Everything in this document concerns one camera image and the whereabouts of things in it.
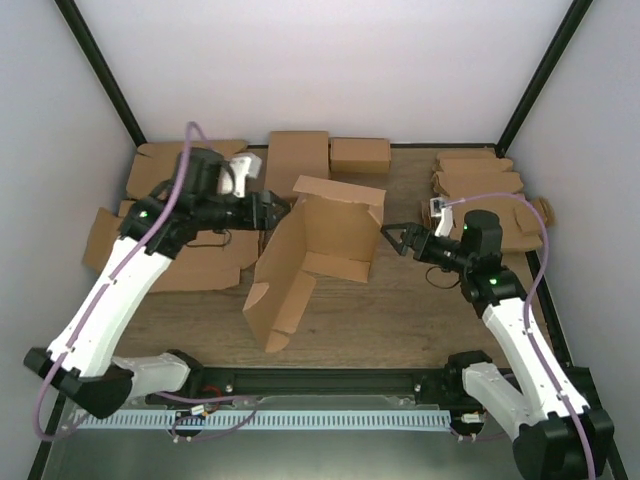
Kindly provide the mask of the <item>large cardboard box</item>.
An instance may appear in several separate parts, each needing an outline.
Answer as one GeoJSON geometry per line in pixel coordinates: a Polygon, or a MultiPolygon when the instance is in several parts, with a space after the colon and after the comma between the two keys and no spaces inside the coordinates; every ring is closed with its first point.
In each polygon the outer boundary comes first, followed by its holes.
{"type": "Polygon", "coordinates": [[[255,264],[242,313],[266,353],[296,332],[317,274],[369,281],[384,219],[386,191],[301,176],[297,200],[255,264]]]}

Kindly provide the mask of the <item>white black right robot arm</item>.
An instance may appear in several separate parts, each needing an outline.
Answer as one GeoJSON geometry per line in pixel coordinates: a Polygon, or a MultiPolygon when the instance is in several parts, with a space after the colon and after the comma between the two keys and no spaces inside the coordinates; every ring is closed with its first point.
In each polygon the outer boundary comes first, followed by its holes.
{"type": "Polygon", "coordinates": [[[389,224],[382,235],[394,250],[455,272],[461,293],[498,341],[515,377],[489,361],[457,368],[444,378],[447,396],[476,399],[512,443],[525,479],[596,479],[604,471],[614,424],[591,406],[546,344],[517,275],[502,263],[499,217],[471,210],[462,236],[439,236],[417,223],[389,224]]]}

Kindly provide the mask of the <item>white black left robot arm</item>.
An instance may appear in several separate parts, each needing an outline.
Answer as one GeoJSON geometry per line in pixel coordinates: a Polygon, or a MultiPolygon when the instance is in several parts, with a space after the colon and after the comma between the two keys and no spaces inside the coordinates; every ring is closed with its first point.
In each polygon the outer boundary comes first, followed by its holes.
{"type": "Polygon", "coordinates": [[[114,351],[146,294],[198,233],[268,231],[289,213],[275,193],[248,190],[261,168],[252,153],[225,158],[196,147],[179,153],[171,177],[129,208],[102,273],[68,326],[49,346],[31,348],[24,365],[98,419],[147,395],[196,402],[205,381],[190,355],[169,350],[122,358],[114,351]]]}

